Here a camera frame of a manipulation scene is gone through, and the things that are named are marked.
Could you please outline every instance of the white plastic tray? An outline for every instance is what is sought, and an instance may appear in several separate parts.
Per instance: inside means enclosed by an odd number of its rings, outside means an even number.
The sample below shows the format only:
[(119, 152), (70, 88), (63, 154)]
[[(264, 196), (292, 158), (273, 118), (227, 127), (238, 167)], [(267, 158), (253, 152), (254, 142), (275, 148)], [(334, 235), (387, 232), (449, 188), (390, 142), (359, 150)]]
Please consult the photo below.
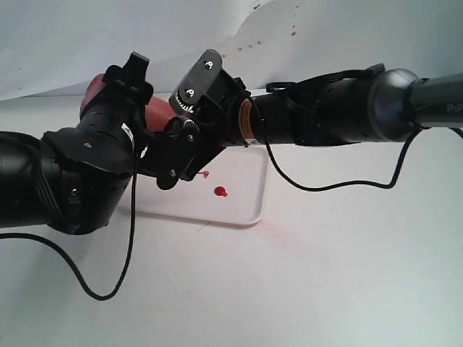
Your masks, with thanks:
[[(204, 170), (210, 172), (207, 179), (198, 175), (191, 182), (179, 181), (168, 191), (160, 190), (156, 179), (139, 175), (136, 210), (237, 226), (250, 226), (263, 217), (268, 172), (264, 148), (227, 148)], [(225, 187), (228, 196), (216, 196), (217, 186)], [(119, 206), (130, 209), (130, 187)]]

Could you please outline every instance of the black cable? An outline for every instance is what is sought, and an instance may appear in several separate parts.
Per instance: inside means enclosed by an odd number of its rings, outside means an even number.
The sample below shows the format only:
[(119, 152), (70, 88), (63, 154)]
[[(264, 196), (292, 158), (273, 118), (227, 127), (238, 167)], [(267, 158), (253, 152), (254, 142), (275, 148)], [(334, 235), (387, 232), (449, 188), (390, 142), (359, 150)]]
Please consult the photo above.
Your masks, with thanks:
[[(257, 112), (257, 115), (260, 119), (260, 123), (262, 125), (262, 138), (265, 143), (267, 152), (268, 152), (268, 157), (270, 158), (270, 161), (273, 164), (273, 167), (275, 168), (276, 172), (280, 174), (281, 177), (283, 177), (288, 183), (290, 183), (293, 187), (296, 187), (298, 189), (304, 190), (306, 192), (325, 192), (327, 190), (332, 190), (336, 188), (341, 188), (341, 187), (347, 187), (347, 186), (354, 186), (354, 185), (362, 185), (362, 186), (371, 186), (371, 187), (376, 187), (376, 188), (381, 188), (381, 189), (391, 189), (394, 188), (394, 186), (397, 183), (397, 180), (399, 179), (399, 174), (402, 169), (402, 166), (404, 164), (404, 159), (405, 155), (407, 154), (407, 151), (412, 144), (412, 141), (416, 138), (416, 136), (421, 133), (421, 129), (416, 129), (413, 131), (410, 136), (408, 136), (407, 140), (405, 141), (402, 150), (400, 151), (399, 154), (399, 159), (397, 160), (396, 168), (394, 169), (394, 174), (392, 175), (391, 181), (387, 184), (384, 183), (379, 183), (379, 182), (374, 182), (374, 181), (363, 181), (363, 180), (355, 180), (355, 181), (345, 181), (345, 182), (340, 182), (336, 184), (331, 184), (329, 186), (325, 187), (306, 187), (302, 186), (301, 184), (295, 182), (293, 179), (291, 179), (288, 175), (286, 175), (283, 170), (281, 170), (280, 166), (276, 162), (275, 156), (273, 155), (272, 149), (270, 147), (270, 143), (268, 141), (267, 137), (267, 128), (266, 128), (266, 120), (262, 117), (259, 108), (257, 105), (255, 105), (254, 100), (252, 98), (249, 98), (249, 101), (251, 102), (252, 106), (254, 107), (255, 111)], [(462, 139), (463, 139), (463, 131), (457, 128), (451, 128), (452, 131), (457, 133)]]
[(61, 255), (64, 261), (71, 268), (72, 272), (75, 274), (77, 280), (79, 281), (79, 284), (82, 286), (82, 289), (88, 296), (98, 301), (105, 301), (105, 300), (111, 299), (113, 296), (117, 294), (117, 292), (121, 288), (122, 282), (124, 281), (125, 275), (127, 274), (127, 271), (129, 269), (130, 259), (132, 257), (132, 250), (133, 250), (133, 243), (134, 243), (134, 236), (135, 236), (135, 216), (136, 216), (135, 214), (136, 199), (135, 198), (136, 198), (136, 191), (137, 191), (137, 173), (138, 173), (139, 162), (140, 162), (140, 154), (137, 154), (135, 156), (135, 168), (133, 172), (132, 193), (131, 193), (131, 198), (130, 198), (130, 205), (131, 205), (130, 207), (130, 233), (129, 233), (129, 246), (127, 247), (127, 256), (125, 258), (125, 263), (124, 263), (124, 267), (122, 268), (121, 275), (119, 276), (119, 279), (114, 289), (109, 294), (100, 295), (92, 291), (90, 287), (88, 286), (87, 282), (85, 282), (85, 279), (83, 278), (82, 273), (80, 272), (79, 268), (76, 266), (75, 262), (60, 246), (58, 246), (54, 242), (42, 236), (38, 236), (34, 234), (27, 234), (27, 233), (0, 234), (0, 239), (27, 239), (27, 240), (33, 240), (33, 241), (40, 242), (41, 244), (45, 244), (46, 246), (56, 251), (59, 255)]

